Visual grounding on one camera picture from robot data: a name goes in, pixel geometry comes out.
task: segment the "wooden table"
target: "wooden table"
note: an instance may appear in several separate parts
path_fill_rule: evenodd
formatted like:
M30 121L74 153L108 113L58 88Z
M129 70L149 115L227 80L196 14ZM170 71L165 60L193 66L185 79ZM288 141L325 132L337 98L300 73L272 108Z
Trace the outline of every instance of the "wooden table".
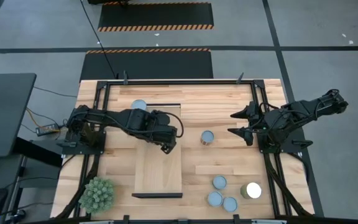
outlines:
M268 102L275 106L284 105L286 101L280 80L267 79L264 82ZM97 80L81 82L76 107L92 107L96 83ZM243 139L227 131L227 128L247 126L246 120L230 118L229 115L243 110L252 101L249 85L112 86L108 110L130 108L137 99L147 103L180 103L181 120L185 126L185 134L180 139L183 198L133 197L137 141L116 128L106 128L106 148L100 159L98 176L114 182L115 202L109 211L92 215L93 220L122 220L124 215L130 215L131 220L232 219L235 213L241 218L273 218L264 159L256 138L253 146L246 146ZM214 133L215 140L204 146L200 143L200 136L207 129ZM287 154L282 154L281 159L288 188L302 206L313 213L302 163ZM76 156L62 169L51 217L61 212L77 190L82 162L83 156ZM207 203L207 195L214 191L212 179L216 175L224 175L227 179L222 194L237 199L239 207L234 213ZM241 196L240 187L249 182L260 184L260 198L244 199ZM284 214L277 186L276 191L280 211Z

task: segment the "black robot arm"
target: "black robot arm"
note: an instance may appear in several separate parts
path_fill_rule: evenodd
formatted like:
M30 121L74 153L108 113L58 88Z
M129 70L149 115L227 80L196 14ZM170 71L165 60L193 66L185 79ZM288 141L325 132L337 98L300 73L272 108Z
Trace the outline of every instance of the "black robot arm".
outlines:
M67 121L66 137L70 137L72 133L80 133L80 142L92 146L97 144L97 132L92 131L88 123L112 126L138 139L162 146L161 150L168 154L176 145L176 137L181 136L177 136L176 127L168 125L170 118L167 114L169 113L156 110L149 113L141 109L114 112L90 109L86 105L81 105L73 110Z
M248 119L249 126L242 128L230 128L228 131L244 138L248 146L253 143L252 133L257 133L258 138L269 147L280 147L287 140L288 135L310 121L315 121L322 115L342 113L348 105L340 96L339 90L329 90L322 97L305 101L300 100L277 108L269 105L274 110L264 113L261 103L250 102L249 106L232 118ZM293 141L293 144L301 145L301 148L311 145L311 141Z

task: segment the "potted plant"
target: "potted plant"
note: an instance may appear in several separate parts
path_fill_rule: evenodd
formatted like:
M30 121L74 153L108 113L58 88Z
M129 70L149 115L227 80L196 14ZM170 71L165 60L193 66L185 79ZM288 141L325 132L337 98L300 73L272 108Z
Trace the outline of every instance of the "potted plant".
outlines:
M113 193L110 180L95 177L85 186L84 194L79 200L80 207L93 214L109 210L114 199Z

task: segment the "hazard tape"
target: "hazard tape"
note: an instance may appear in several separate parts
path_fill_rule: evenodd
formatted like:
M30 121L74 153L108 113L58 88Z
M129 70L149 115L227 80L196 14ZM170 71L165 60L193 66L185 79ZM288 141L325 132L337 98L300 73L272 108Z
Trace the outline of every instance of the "hazard tape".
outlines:
M104 53L147 53L147 52L210 52L210 49L121 49L121 50L104 50ZM99 54L103 50L89 50L86 54Z
M107 5L118 5L119 2L107 2L104 3L104 6ZM210 2L153 2L153 3L128 3L128 5L152 5L152 4L210 4Z
M197 25L158 25L158 26L119 26L119 27L99 27L99 32L123 32L123 31L152 31L152 30L210 30L214 26L211 24Z

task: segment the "gray floor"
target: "gray floor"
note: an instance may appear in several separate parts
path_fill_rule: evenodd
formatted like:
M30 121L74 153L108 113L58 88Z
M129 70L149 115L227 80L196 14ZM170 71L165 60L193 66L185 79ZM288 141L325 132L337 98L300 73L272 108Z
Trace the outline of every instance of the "gray floor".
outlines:
M99 36L106 47L273 45L262 0L210 2L214 30L116 32ZM281 45L358 45L358 0L270 0L269 4ZM85 7L97 26L101 6L85 3ZM98 47L79 0L4 1L0 10L0 49L62 47ZM211 55L215 78L237 78L241 72L245 78L282 77L275 52L214 50ZM283 55L297 100L313 99L330 88L338 88L349 102L345 113L305 126L305 135L314 141L309 150L324 214L358 218L358 52ZM0 73L34 72L36 86L75 95L84 57L85 53L0 54ZM33 91L29 102L30 109L58 123L69 116L74 105L74 98L39 90ZM37 121L50 123L39 117ZM28 115L23 124L35 129ZM25 128L19 136L38 139ZM27 189L21 203L49 202L53 196L54 189ZM49 212L50 207L32 208L27 221L44 220Z

